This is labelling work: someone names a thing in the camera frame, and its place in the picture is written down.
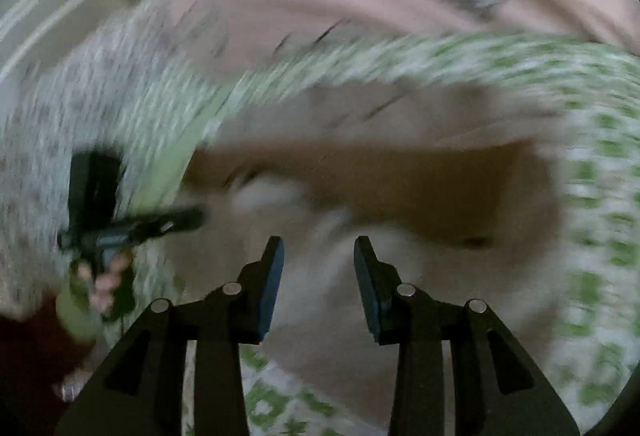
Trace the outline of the person's left hand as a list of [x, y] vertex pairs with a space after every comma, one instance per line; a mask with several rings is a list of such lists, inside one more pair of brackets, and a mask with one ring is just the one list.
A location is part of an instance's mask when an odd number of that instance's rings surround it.
[[90, 263], [75, 263], [73, 276], [80, 294], [87, 297], [89, 308], [113, 321], [134, 310], [134, 271], [131, 251], [120, 252], [106, 264], [102, 273], [94, 273]]

